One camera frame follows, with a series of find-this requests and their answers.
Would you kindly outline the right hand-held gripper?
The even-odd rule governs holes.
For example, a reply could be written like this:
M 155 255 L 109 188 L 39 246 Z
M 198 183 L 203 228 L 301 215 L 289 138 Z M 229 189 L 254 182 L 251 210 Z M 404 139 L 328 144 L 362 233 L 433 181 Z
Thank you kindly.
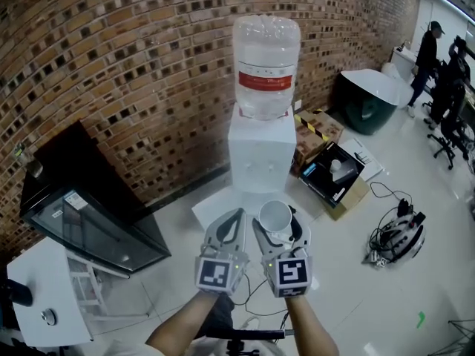
M 311 242 L 311 231 L 304 215 L 292 206 L 290 223 L 293 247 L 280 254 L 273 253 L 274 245 L 256 218 L 252 228 L 262 254 L 261 264 L 269 286 L 276 298 L 291 298 L 305 295 L 312 285 L 312 257 L 307 247 Z

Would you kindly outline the white cup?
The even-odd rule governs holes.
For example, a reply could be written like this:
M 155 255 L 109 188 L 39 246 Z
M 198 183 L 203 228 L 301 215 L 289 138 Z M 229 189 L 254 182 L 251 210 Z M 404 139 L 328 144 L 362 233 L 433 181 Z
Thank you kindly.
M 265 231 L 281 233 L 290 228 L 292 211 L 285 202 L 270 200 L 261 206 L 258 213 L 258 222 Z

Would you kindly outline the white water dispenser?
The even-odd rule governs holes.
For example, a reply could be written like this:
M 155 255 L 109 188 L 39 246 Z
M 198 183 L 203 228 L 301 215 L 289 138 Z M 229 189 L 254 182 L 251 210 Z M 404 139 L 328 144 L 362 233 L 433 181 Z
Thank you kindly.
M 238 205 L 256 216 L 265 202 L 284 192 L 296 147 L 292 109 L 275 120 L 260 121 L 234 106 L 228 147 Z

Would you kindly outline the person's right forearm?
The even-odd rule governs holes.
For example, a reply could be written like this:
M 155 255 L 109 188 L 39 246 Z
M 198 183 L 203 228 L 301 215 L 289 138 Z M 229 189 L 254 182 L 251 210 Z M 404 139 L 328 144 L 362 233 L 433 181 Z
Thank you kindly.
M 285 301 L 299 356 L 339 356 L 335 341 L 305 296 L 288 297 Z

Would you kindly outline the person's left forearm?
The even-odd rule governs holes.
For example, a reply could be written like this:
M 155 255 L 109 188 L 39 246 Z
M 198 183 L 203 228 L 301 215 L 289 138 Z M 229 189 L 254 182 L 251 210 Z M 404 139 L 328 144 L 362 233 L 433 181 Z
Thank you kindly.
M 199 291 L 145 342 L 164 356 L 181 356 L 194 340 L 219 296 Z

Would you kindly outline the white panel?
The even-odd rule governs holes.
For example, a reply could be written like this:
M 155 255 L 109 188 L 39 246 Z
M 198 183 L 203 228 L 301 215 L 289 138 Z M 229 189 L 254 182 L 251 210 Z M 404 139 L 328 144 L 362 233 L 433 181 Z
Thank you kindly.
M 210 224 L 228 211 L 240 208 L 243 192 L 231 187 L 223 188 L 196 204 L 192 211 L 202 229 L 206 231 Z

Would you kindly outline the white low cabinet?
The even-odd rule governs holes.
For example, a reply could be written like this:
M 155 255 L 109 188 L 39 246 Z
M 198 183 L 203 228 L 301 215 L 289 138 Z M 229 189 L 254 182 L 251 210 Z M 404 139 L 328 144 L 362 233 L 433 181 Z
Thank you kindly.
M 390 62 L 396 66 L 400 77 L 408 83 L 413 81 L 416 55 L 406 47 L 394 47 Z

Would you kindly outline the black product box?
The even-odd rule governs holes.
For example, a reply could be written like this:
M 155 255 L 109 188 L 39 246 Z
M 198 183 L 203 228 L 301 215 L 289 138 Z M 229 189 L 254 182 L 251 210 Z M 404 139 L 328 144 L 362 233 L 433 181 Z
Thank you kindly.
M 364 164 L 334 142 L 301 168 L 298 176 L 332 208 L 336 207 L 364 170 Z

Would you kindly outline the white flat box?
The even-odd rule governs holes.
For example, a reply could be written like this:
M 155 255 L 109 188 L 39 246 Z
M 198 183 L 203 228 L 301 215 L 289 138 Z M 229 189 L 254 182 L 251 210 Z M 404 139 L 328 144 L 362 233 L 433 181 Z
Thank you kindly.
M 383 171 L 384 168 L 381 163 L 358 139 L 348 139 L 340 144 L 340 147 L 356 158 L 364 166 L 360 176 L 365 182 L 368 182 Z

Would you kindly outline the black glass-door fridge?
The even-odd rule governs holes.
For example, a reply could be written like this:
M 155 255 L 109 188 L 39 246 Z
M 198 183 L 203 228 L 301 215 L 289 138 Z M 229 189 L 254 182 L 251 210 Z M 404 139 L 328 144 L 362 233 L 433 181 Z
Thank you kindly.
M 81 122 L 34 153 L 39 177 L 26 174 L 20 217 L 78 255 L 134 274 L 170 257 L 151 210 L 116 172 Z

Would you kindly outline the dark green white tub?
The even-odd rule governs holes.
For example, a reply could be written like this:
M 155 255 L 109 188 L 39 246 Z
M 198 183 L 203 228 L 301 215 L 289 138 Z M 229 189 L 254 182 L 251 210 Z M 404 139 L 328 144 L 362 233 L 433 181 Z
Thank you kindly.
M 336 78 L 333 96 L 347 125 L 370 136 L 388 122 L 399 106 L 399 84 L 377 70 L 343 70 Z

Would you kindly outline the clear water bottle red label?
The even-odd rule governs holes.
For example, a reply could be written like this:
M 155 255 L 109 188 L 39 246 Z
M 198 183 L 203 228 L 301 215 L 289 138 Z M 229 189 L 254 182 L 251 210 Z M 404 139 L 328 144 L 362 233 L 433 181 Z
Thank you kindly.
M 301 29 L 279 16 L 241 16 L 232 28 L 235 96 L 243 115 L 260 121 L 283 116 L 292 104 Z

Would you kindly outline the black office chair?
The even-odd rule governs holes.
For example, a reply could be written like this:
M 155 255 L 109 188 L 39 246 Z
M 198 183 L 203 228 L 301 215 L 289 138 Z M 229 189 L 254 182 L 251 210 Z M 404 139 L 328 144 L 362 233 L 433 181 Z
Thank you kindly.
M 475 132 L 465 123 L 465 121 L 457 117 L 453 122 L 445 118 L 440 126 L 441 135 L 435 136 L 433 133 L 427 135 L 428 139 L 433 139 L 439 144 L 439 150 L 433 154 L 436 159 L 441 153 L 445 153 L 448 158 L 448 170 L 453 169 L 453 160 L 456 156 L 454 150 L 458 148 L 465 160 L 468 160 L 469 153 L 475 149 Z

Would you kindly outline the black tripod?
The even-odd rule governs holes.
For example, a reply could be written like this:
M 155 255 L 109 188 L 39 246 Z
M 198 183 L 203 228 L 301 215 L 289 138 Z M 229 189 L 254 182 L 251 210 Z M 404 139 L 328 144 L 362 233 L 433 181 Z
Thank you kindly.
M 460 337 L 438 351 L 436 356 L 475 356 L 475 319 L 449 320 L 448 325 L 457 330 Z

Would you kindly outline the black cylinder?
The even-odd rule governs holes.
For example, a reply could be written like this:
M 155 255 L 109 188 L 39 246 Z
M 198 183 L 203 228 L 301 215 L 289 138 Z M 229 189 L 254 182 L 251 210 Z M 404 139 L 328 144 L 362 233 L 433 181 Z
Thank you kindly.
M 30 307 L 33 305 L 33 295 L 30 289 L 14 280 L 0 280 L 0 296 L 21 306 Z

